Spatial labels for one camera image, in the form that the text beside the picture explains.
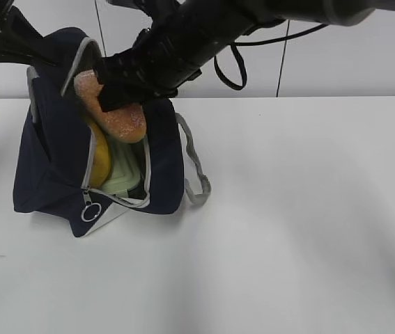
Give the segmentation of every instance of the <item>yellow sponge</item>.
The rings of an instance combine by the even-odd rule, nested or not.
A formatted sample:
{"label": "yellow sponge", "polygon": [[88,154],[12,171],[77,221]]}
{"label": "yellow sponge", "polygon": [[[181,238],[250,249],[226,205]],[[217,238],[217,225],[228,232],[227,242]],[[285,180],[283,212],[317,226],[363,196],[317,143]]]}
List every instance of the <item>yellow sponge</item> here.
{"label": "yellow sponge", "polygon": [[97,141],[95,156],[93,158],[91,180],[89,182],[92,188],[97,189],[100,188],[109,177],[111,172],[111,155],[106,137],[100,127],[87,116],[84,116],[84,121],[92,129]]}

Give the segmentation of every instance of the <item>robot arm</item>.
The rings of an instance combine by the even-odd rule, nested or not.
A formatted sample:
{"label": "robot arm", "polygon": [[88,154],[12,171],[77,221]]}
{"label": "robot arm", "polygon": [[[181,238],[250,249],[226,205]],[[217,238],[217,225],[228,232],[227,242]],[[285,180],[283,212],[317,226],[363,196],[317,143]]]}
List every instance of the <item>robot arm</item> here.
{"label": "robot arm", "polygon": [[[132,48],[102,59],[95,74],[104,88],[103,111],[134,102],[174,97],[200,68],[240,36],[287,19],[351,26],[375,9],[395,10],[395,0],[107,0],[153,18]],[[33,59],[51,65],[57,55],[12,6],[0,0],[0,63]]]}
{"label": "robot arm", "polygon": [[161,19],[154,17],[153,27],[142,31],[131,49],[95,67],[104,84],[99,99],[104,111],[176,96],[221,50],[277,20],[352,26],[375,9],[395,10],[395,0],[186,0],[181,6],[174,0],[108,1],[160,13]]}

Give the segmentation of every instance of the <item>white tabletop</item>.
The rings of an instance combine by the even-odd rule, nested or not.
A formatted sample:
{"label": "white tabletop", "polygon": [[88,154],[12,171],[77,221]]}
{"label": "white tabletop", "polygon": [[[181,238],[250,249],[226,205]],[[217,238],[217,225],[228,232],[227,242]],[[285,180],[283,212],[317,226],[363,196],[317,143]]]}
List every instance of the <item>white tabletop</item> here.
{"label": "white tabletop", "polygon": [[0,100],[0,334],[395,334],[395,97],[176,100],[210,201],[85,239],[13,212],[28,104]]}

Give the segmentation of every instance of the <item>light green container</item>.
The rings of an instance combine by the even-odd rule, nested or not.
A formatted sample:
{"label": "light green container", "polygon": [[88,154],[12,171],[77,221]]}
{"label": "light green container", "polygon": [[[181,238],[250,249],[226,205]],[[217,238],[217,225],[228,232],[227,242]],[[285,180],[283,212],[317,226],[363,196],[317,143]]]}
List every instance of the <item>light green container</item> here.
{"label": "light green container", "polygon": [[107,144],[112,159],[112,169],[101,190],[109,195],[127,198],[128,192],[141,181],[141,173],[134,152],[129,144],[121,143],[107,136]]}

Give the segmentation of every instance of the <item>navy blue bag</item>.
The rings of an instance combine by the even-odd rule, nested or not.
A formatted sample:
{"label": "navy blue bag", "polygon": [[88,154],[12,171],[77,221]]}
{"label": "navy blue bag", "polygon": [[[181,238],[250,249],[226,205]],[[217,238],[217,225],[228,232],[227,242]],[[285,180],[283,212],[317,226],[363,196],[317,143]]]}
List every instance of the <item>navy blue bag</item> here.
{"label": "navy blue bag", "polygon": [[[205,203],[211,185],[194,150],[191,131],[169,100],[143,105],[147,135],[136,144],[143,173],[137,196],[117,198],[90,188],[96,141],[79,116],[82,105],[75,97],[72,80],[101,57],[100,49],[96,41],[76,28],[62,29],[45,40],[64,55],[63,66],[34,63],[27,72],[31,106],[16,170],[15,211],[65,218],[73,235],[83,237],[129,209],[172,214],[184,192],[192,203]],[[186,133],[187,152],[201,181],[203,193],[199,195],[194,194],[184,176],[179,124]]]}

